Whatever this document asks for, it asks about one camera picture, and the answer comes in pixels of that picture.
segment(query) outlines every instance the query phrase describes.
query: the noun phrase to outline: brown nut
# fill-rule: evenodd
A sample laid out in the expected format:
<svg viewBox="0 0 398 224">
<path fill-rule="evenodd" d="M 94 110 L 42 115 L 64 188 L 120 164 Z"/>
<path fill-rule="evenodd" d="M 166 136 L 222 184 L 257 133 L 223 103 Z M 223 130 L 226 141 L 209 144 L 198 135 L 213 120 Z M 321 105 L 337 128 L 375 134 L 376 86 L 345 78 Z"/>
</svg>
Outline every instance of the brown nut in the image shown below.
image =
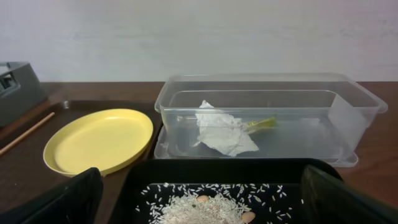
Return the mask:
<svg viewBox="0 0 398 224">
<path fill-rule="evenodd" d="M 201 195 L 197 197 L 198 202 L 207 202 L 209 200 L 209 197 L 207 195 Z"/>
<path fill-rule="evenodd" d="M 242 222 L 244 223 L 249 223 L 251 221 L 254 220 L 254 218 L 256 217 L 256 214 L 254 214 L 254 212 L 245 212 L 242 214 Z"/>
</svg>

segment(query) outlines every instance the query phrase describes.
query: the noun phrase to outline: brown tray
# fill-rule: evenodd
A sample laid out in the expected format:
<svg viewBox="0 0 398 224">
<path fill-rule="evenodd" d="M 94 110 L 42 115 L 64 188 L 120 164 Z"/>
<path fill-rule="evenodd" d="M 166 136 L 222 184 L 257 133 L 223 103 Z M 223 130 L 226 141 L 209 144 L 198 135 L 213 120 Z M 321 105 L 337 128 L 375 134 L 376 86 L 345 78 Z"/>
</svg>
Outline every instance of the brown tray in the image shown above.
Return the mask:
<svg viewBox="0 0 398 224">
<path fill-rule="evenodd" d="M 153 151 L 154 141 L 162 125 L 162 118 L 154 110 L 153 103 L 64 101 L 52 105 L 0 141 L 0 148 L 2 148 L 51 112 L 55 113 L 46 123 L 0 157 L 0 213 L 26 203 L 69 179 L 50 170 L 44 164 L 44 146 L 53 134 L 84 115 L 114 108 L 138 110 L 152 120 L 154 133 L 148 145 L 150 150 L 141 156 L 141 159 L 146 159 Z M 103 177 L 104 191 L 95 223 L 108 222 L 130 167 L 131 165 Z"/>
</svg>

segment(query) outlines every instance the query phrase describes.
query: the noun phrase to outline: yellow-green object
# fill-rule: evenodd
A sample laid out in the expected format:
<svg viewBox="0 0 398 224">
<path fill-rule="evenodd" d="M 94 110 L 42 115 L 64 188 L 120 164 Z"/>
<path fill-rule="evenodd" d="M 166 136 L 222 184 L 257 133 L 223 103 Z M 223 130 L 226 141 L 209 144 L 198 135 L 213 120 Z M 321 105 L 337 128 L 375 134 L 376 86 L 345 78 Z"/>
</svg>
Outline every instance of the yellow-green object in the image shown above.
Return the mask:
<svg viewBox="0 0 398 224">
<path fill-rule="evenodd" d="M 265 119 L 262 121 L 252 121 L 252 122 L 248 122 L 248 126 L 246 128 L 246 131 L 249 134 L 255 133 L 257 131 L 260 130 L 264 130 L 264 129 L 270 129 L 277 126 L 276 123 L 276 118 L 275 116 L 269 118 L 269 119 Z"/>
<path fill-rule="evenodd" d="M 55 133 L 44 148 L 45 164 L 67 177 L 97 167 L 101 175 L 135 161 L 152 136 L 145 114 L 129 109 L 105 110 L 79 118 Z"/>
</svg>

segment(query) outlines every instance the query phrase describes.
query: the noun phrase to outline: crumpled white tissue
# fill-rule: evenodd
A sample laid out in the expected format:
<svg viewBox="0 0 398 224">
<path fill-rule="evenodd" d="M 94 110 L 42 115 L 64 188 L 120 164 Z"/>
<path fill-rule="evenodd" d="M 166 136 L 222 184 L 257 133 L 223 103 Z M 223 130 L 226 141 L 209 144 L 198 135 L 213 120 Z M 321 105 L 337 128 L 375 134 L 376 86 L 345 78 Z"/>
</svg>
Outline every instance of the crumpled white tissue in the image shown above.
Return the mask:
<svg viewBox="0 0 398 224">
<path fill-rule="evenodd" d="M 200 108 L 214 108 L 203 100 Z M 245 132 L 246 125 L 241 118 L 234 118 L 220 110 L 211 113 L 197 113 L 198 140 L 220 153 L 235 157 L 239 153 L 258 151 L 259 148 Z"/>
</svg>

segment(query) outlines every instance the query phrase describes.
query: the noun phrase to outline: gray machine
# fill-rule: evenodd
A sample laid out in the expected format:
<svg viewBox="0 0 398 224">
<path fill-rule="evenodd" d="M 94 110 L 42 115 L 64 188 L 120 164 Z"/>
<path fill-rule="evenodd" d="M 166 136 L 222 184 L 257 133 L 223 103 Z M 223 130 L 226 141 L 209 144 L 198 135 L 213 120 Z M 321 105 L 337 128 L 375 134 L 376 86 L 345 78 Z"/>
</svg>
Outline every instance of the gray machine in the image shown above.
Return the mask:
<svg viewBox="0 0 398 224">
<path fill-rule="evenodd" d="M 46 99 L 29 63 L 0 62 L 0 129 Z"/>
</svg>

